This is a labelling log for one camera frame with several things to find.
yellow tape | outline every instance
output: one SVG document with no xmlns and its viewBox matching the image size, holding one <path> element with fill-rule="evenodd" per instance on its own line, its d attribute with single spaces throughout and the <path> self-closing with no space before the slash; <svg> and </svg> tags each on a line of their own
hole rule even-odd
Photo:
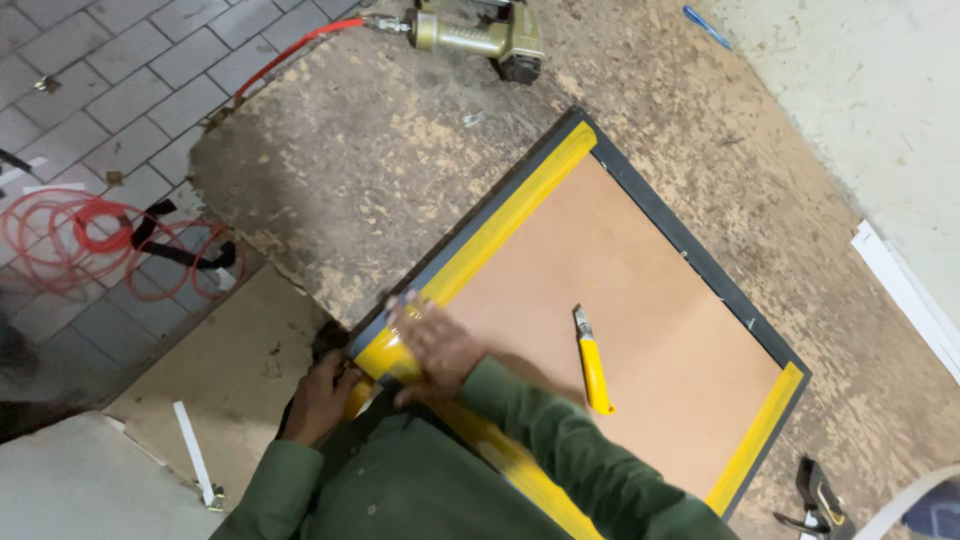
<svg viewBox="0 0 960 540">
<path fill-rule="evenodd" d="M 497 209 L 462 248 L 420 291 L 444 306 L 470 281 L 478 270 L 500 249 L 573 167 L 596 145 L 596 134 L 581 122 L 550 153 L 537 170 Z M 356 358 L 356 363 L 374 379 L 388 371 L 403 382 L 420 376 L 417 363 L 406 347 L 384 329 Z M 456 404 L 433 404 L 448 426 L 457 431 L 494 464 L 534 504 L 577 540 L 603 540 L 593 522 L 553 483 L 516 441 L 493 424 Z"/>
<path fill-rule="evenodd" d="M 793 398 L 803 379 L 804 373 L 793 362 L 787 364 L 783 373 L 777 377 L 773 389 L 763 402 L 763 407 L 760 408 L 750 429 L 747 430 L 747 435 L 740 441 L 727 467 L 707 495 L 707 505 L 713 508 L 718 516 L 722 516 L 727 511 L 733 496 L 736 495 L 736 490 L 747 479 L 750 469 L 760 456 L 760 451 L 773 434 L 777 422 L 780 421 L 786 406 L 789 405 L 790 399 Z"/>
<path fill-rule="evenodd" d="M 596 134 L 590 126 L 581 122 L 437 272 L 420 291 L 421 297 L 429 298 L 441 306 L 453 300 L 596 143 Z M 389 329 L 381 331 L 355 361 L 375 380 L 379 380 L 388 370 L 403 382 L 420 375 L 417 363 L 406 348 L 399 345 Z"/>
</svg>

white strip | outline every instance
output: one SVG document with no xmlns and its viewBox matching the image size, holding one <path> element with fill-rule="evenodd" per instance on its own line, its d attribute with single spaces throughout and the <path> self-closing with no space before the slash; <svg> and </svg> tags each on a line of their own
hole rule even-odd
<svg viewBox="0 0 960 540">
<path fill-rule="evenodd" d="M 940 358 L 960 384 L 960 331 L 947 319 L 906 262 L 898 263 L 898 259 L 903 261 L 903 258 L 892 246 L 883 243 L 870 223 L 863 221 L 857 229 L 859 232 L 851 244 L 883 283 L 933 354 Z"/>
<path fill-rule="evenodd" d="M 210 506 L 213 504 L 213 486 L 210 484 L 210 477 L 206 474 L 204 457 L 200 455 L 200 445 L 197 444 L 197 437 L 193 434 L 193 428 L 190 426 L 186 409 L 183 408 L 183 402 L 174 403 L 174 412 L 177 413 L 180 431 L 183 431 L 183 440 L 186 441 L 186 449 L 190 452 L 190 460 L 193 461 L 193 470 L 197 473 L 197 483 L 204 490 L 204 504 Z"/>
<path fill-rule="evenodd" d="M 899 523 L 900 517 L 922 499 L 926 492 L 956 475 L 960 475 L 960 465 L 949 465 L 923 475 L 883 506 L 876 516 L 854 536 L 853 540 L 882 540 L 887 531 Z"/>
<path fill-rule="evenodd" d="M 27 161 L 27 164 L 29 164 L 31 167 L 39 167 L 39 166 L 41 166 L 43 163 L 46 163 L 46 162 L 47 162 L 47 158 L 33 158 L 32 160 Z M 23 176 L 23 175 L 25 175 L 25 174 L 27 174 L 27 173 L 25 173 L 25 172 L 23 172 L 22 170 L 14 167 L 14 168 L 12 168 L 11 170 L 9 170 L 9 171 L 3 173 L 2 175 L 0 175 L 0 185 L 3 185 L 3 184 L 6 184 L 7 182 L 11 182 L 11 181 L 13 181 L 13 180 L 16 180 L 16 179 L 20 178 L 21 176 Z"/>
<path fill-rule="evenodd" d="M 220 283 L 217 284 L 220 290 L 231 290 L 233 286 L 236 285 L 236 278 L 231 276 L 230 272 L 227 270 L 224 270 L 223 268 L 217 268 L 216 273 L 217 276 L 220 277 Z"/>
<path fill-rule="evenodd" d="M 23 194 L 30 195 L 31 193 L 47 191 L 49 189 L 73 189 L 74 191 L 86 191 L 86 186 L 81 183 L 59 185 L 24 185 Z"/>
<path fill-rule="evenodd" d="M 813 512 L 806 512 L 806 519 L 804 519 L 804 525 L 808 527 L 817 526 L 817 518 L 813 517 Z M 800 533 L 800 540 L 817 540 L 816 536 L 812 534 L 807 534 L 805 532 Z"/>
</svg>

dirty surface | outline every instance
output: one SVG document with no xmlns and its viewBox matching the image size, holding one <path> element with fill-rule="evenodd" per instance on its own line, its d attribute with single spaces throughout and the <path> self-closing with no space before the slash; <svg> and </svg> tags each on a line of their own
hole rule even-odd
<svg viewBox="0 0 960 540">
<path fill-rule="evenodd" d="M 770 512 L 799 517 L 802 454 L 858 523 L 954 461 L 960 389 L 850 247 L 860 217 L 747 64 L 679 2 L 530 4 L 548 53 L 533 86 L 345 31 L 200 142 L 195 184 L 351 326 L 579 104 L 813 370 L 731 521 L 743 538 L 796 537 Z"/>
</svg>

cardboard sheet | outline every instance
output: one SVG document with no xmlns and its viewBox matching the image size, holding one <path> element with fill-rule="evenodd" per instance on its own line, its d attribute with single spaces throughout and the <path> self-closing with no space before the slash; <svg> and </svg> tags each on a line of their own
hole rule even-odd
<svg viewBox="0 0 960 540">
<path fill-rule="evenodd" d="M 705 498 L 781 369 L 593 157 L 448 308 L 523 377 L 584 405 L 578 303 L 617 408 L 591 413 L 601 431 Z"/>
</svg>

black strap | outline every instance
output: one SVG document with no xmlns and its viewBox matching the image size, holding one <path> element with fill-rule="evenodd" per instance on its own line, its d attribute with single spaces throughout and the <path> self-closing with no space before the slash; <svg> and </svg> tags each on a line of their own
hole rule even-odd
<svg viewBox="0 0 960 540">
<path fill-rule="evenodd" d="M 148 240 L 148 238 L 154 235 L 154 231 L 156 230 L 156 219 L 159 216 L 167 215 L 176 210 L 177 205 L 170 199 L 164 199 L 150 206 L 148 209 L 143 210 L 143 222 L 140 223 L 140 226 L 133 232 L 130 243 L 134 249 L 142 251 L 143 253 L 169 258 L 173 262 L 183 266 L 193 266 L 194 260 L 197 260 L 197 254 L 190 253 L 169 244 L 160 244 L 153 240 Z M 121 225 L 123 225 L 124 219 L 120 220 Z M 236 259 L 236 245 L 231 241 L 227 241 L 220 246 L 220 255 L 217 258 L 209 260 L 201 257 L 200 260 L 197 260 L 197 269 L 213 270 L 216 268 L 228 268 L 233 266 Z"/>
</svg>

